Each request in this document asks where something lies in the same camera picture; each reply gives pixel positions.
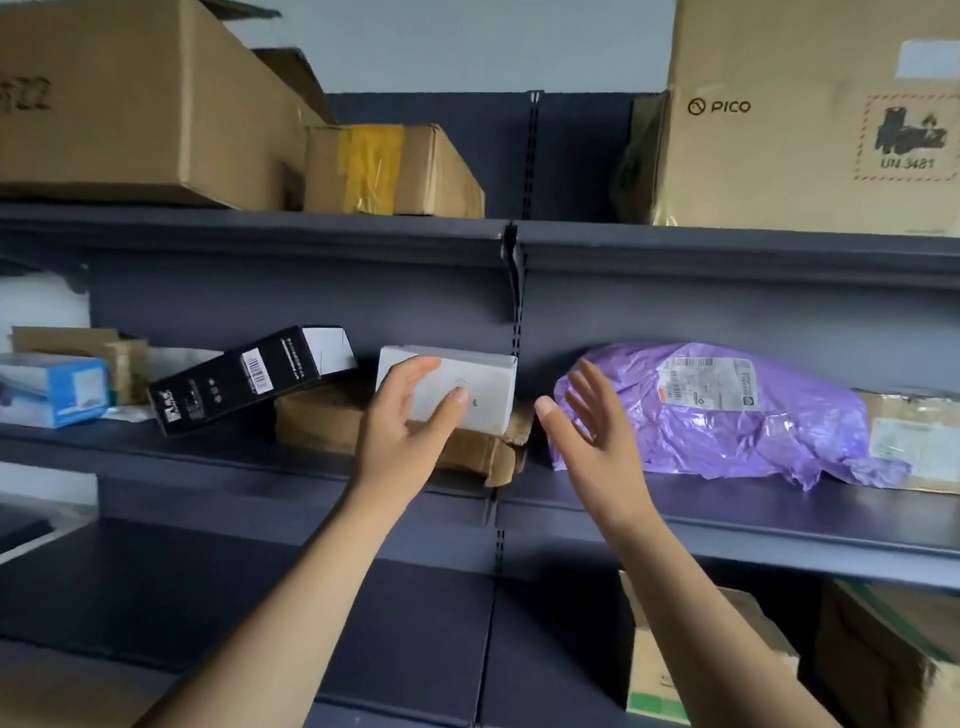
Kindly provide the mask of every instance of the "purple plastic package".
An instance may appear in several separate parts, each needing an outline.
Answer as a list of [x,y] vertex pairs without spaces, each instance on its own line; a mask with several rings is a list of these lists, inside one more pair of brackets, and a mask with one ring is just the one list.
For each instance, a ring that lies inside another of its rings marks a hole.
[[[759,356],[710,344],[610,344],[585,359],[612,382],[627,409],[650,473],[705,478],[780,473],[812,488],[822,472],[863,485],[896,485],[910,474],[899,460],[869,454],[863,401]],[[570,388],[554,388],[560,407]],[[556,470],[565,468],[551,447]]]

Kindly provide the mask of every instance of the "yellow tape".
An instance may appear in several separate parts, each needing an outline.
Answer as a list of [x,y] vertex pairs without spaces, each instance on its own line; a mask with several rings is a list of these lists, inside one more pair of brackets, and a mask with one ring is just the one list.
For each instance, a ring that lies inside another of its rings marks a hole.
[[347,176],[344,212],[394,214],[403,127],[361,125],[340,130],[337,167]]

